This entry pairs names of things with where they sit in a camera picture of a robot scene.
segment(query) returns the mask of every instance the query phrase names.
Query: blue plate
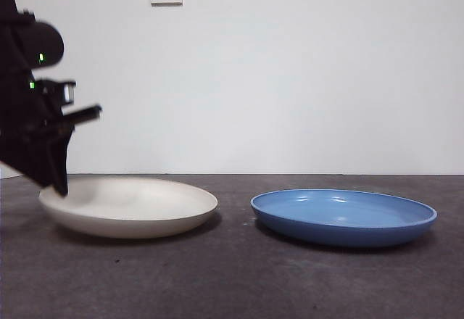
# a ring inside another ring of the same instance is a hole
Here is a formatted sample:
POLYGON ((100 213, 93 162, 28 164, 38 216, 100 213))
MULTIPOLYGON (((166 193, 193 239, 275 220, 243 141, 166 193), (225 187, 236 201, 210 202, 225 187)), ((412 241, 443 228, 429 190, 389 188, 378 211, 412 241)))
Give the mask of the blue plate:
POLYGON ((436 219, 406 198, 344 190, 260 194, 252 208, 267 227, 290 237, 340 247, 388 247, 419 237, 436 219))

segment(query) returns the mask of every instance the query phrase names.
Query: plate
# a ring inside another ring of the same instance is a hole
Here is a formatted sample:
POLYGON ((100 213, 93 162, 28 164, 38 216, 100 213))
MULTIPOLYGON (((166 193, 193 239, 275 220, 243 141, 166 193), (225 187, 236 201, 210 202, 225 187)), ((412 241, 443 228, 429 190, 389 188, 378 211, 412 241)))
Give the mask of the plate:
POLYGON ((172 236, 207 221, 218 205, 205 190, 153 178, 77 178, 68 186, 65 198, 52 187, 43 189, 43 208, 59 224, 95 236, 172 236))
POLYGON ((284 235, 339 247, 389 247, 418 238, 436 211, 410 199, 361 191, 274 191, 251 201, 258 219, 284 235))

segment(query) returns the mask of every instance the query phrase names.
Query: white plate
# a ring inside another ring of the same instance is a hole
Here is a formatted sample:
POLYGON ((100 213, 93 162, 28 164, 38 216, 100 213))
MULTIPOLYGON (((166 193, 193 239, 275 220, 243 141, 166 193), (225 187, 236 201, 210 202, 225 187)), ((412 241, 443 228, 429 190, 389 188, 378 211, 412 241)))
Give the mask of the white plate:
POLYGON ((218 200, 200 188, 152 178, 79 178, 62 198, 52 187, 39 194, 45 210, 75 231, 112 238, 171 236, 211 217, 218 200))

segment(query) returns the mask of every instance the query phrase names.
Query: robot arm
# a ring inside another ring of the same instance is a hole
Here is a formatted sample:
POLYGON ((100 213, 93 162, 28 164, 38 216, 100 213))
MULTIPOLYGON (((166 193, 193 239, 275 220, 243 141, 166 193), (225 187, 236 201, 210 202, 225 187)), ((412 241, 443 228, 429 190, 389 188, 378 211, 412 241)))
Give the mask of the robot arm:
POLYGON ((67 194, 67 145, 75 125, 99 116, 99 105, 63 115, 74 81, 35 80, 33 69, 58 63, 61 35, 15 0, 0 0, 0 161, 41 186, 67 194))

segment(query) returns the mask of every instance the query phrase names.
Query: gray table surface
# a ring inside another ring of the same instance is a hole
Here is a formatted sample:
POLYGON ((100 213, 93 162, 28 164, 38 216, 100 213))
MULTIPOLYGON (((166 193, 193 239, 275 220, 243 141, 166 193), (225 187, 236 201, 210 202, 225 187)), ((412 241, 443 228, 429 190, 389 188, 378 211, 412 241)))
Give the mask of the gray table surface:
POLYGON ((206 189, 220 208, 178 236, 103 239, 53 223, 28 179, 1 180, 1 318, 464 318, 464 176, 152 176, 206 189), (249 206, 296 188, 403 196, 439 217, 403 246, 306 244, 249 206))

